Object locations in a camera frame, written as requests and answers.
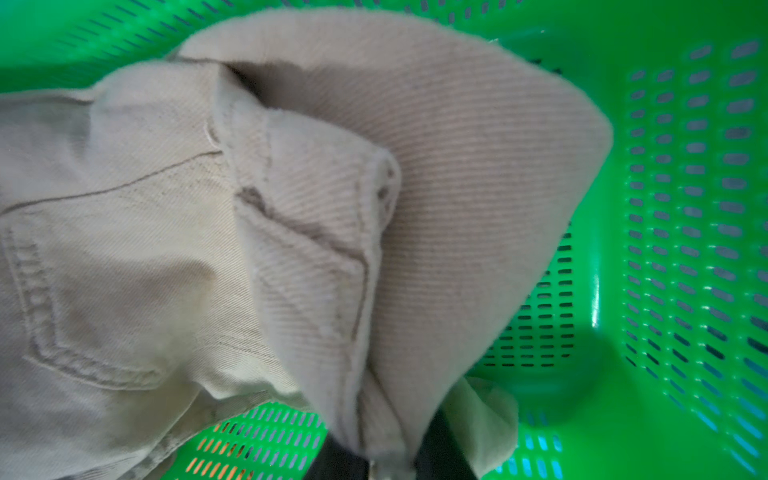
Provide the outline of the khaki pants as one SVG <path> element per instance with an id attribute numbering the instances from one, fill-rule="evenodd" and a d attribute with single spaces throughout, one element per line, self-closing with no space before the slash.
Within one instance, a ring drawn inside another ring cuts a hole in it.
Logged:
<path id="1" fill-rule="evenodd" d="M 612 137 L 497 45 L 351 9 L 3 95 L 2 477 L 156 479 L 270 401 L 318 413 L 369 479 L 416 479 L 441 410 L 490 472 L 518 406 L 469 370 Z"/>

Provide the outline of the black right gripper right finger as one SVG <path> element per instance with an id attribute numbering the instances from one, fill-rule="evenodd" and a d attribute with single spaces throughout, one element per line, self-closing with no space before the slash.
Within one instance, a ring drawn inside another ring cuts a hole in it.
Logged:
<path id="1" fill-rule="evenodd" d="M 441 410 L 424 436 L 415 470 L 417 480 L 477 480 Z"/>

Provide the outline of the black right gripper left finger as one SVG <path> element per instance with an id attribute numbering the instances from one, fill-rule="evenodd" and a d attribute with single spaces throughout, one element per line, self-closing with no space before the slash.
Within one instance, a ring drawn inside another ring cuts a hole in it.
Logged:
<path id="1" fill-rule="evenodd" d="M 331 434 L 305 473 L 304 480 L 368 480 L 369 462 L 347 450 Z"/>

